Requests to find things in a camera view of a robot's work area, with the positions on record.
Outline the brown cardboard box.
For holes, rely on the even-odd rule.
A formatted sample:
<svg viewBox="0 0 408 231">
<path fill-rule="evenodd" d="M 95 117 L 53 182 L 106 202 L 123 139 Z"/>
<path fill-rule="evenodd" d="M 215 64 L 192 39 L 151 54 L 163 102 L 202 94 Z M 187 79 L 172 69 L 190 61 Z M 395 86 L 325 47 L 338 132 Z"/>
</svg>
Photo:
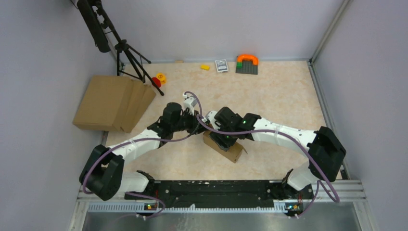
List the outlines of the brown cardboard box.
<svg viewBox="0 0 408 231">
<path fill-rule="evenodd" d="M 236 163 L 243 153 L 247 153 L 247 150 L 239 143 L 234 143 L 230 148 L 224 150 L 222 149 L 214 140 L 210 137 L 211 132 L 206 131 L 203 134 L 204 143 L 212 148 L 214 151 L 218 152 L 228 160 Z"/>
</svg>

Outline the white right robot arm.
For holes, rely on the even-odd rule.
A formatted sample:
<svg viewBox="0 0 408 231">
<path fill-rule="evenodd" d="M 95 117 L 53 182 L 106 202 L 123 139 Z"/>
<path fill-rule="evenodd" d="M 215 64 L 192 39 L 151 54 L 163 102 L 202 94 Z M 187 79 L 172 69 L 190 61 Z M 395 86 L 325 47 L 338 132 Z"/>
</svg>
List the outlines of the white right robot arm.
<svg viewBox="0 0 408 231">
<path fill-rule="evenodd" d="M 249 139 L 303 154 L 307 161 L 290 170 L 282 181 L 282 192 L 288 198 L 295 198 L 304 187 L 318 180 L 334 182 L 346 155 L 334 132 L 324 126 L 318 130 L 292 128 L 256 114 L 240 116 L 228 107 L 208 112 L 202 121 L 209 122 L 223 141 Z"/>
</svg>

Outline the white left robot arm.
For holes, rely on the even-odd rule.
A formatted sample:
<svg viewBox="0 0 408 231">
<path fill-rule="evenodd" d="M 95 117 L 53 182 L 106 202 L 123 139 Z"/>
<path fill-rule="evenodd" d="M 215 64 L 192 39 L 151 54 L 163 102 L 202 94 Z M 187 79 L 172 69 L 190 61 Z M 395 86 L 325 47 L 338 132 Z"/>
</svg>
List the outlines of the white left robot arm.
<svg viewBox="0 0 408 231">
<path fill-rule="evenodd" d="M 107 201 L 119 190 L 122 182 L 124 166 L 169 142 L 176 132 L 185 131 L 189 136 L 204 132 L 197 115 L 202 113 L 202 107 L 197 99 L 187 98 L 183 105 L 168 103 L 163 114 L 153 124 L 140 134 L 114 146 L 102 144 L 95 146 L 79 176 L 82 191 L 94 194 Z"/>
</svg>

